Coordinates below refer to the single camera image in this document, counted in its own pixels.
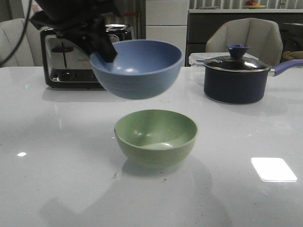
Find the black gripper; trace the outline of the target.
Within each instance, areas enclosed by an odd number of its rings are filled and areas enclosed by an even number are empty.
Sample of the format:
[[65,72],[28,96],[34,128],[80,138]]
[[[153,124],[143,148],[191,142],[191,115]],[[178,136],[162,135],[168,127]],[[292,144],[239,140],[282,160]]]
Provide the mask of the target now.
[[105,62],[113,62],[117,52],[106,31],[109,15],[121,17],[123,0],[38,0],[42,9],[30,22],[36,29],[52,28],[55,34],[75,44],[90,56],[97,52]]

